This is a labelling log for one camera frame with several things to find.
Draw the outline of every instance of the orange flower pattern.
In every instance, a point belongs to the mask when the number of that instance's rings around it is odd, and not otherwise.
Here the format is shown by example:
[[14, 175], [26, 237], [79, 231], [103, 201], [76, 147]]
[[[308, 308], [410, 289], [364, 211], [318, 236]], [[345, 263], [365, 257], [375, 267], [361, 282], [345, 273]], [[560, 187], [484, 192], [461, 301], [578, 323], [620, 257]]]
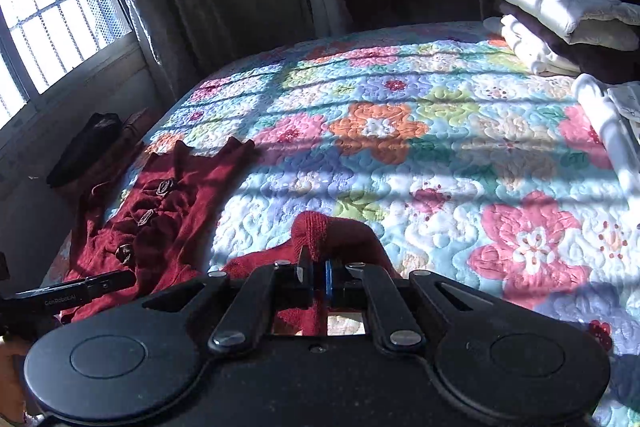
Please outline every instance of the orange flower pattern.
[[402, 163], [408, 152], [406, 140], [427, 134], [427, 124], [413, 120], [411, 108], [358, 102], [349, 107], [349, 116], [329, 126], [342, 154], [352, 155], [368, 149], [376, 160], [392, 165]]

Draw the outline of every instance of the red cardigan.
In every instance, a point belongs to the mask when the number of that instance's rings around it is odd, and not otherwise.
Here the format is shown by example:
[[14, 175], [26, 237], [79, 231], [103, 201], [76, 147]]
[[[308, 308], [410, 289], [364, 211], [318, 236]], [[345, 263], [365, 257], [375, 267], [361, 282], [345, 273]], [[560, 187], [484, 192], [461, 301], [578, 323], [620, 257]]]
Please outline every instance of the red cardigan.
[[68, 323], [128, 303], [201, 273], [197, 244], [233, 181], [254, 158], [254, 142], [229, 138], [215, 156], [192, 156], [183, 142], [152, 154], [118, 213], [101, 226], [111, 183], [79, 205], [65, 281], [132, 269], [136, 285], [62, 313]]

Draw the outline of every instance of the decorative button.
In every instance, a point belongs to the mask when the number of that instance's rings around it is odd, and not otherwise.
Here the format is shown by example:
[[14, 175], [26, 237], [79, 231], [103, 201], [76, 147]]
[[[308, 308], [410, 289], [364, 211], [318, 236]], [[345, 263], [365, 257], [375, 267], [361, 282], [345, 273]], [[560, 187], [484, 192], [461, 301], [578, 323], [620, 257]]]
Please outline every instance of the decorative button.
[[156, 195], [164, 198], [169, 192], [174, 190], [174, 187], [175, 187], [175, 180], [173, 178], [163, 180], [158, 185], [158, 189], [156, 190]]
[[155, 215], [156, 215], [156, 210], [154, 208], [150, 208], [140, 218], [140, 221], [138, 222], [138, 226], [139, 227], [144, 227], [151, 220], [151, 218], [153, 216], [155, 216]]
[[127, 243], [126, 245], [120, 245], [116, 250], [116, 259], [125, 266], [133, 266], [133, 245]]

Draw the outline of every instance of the window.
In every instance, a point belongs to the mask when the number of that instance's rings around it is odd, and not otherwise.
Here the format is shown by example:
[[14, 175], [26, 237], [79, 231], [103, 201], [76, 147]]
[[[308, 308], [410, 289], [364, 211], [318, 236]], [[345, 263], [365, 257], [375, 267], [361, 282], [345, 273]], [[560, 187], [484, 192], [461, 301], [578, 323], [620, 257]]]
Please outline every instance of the window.
[[118, 0], [0, 0], [0, 10], [0, 125], [130, 32]]

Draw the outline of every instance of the quilted bedspread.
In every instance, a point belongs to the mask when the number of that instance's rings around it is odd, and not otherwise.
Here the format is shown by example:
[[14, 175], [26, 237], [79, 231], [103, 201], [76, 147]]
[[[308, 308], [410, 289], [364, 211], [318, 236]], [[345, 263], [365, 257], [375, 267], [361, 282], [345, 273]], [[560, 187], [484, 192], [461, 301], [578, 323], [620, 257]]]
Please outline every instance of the quilted bedspread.
[[150, 152], [253, 139], [260, 163], [212, 223], [205, 269], [285, 241], [302, 210], [364, 221], [404, 276], [428, 268], [588, 330], [612, 365], [596, 422], [637, 425], [640, 231], [571, 85], [527, 74], [480, 23], [279, 48], [177, 103], [108, 214]]

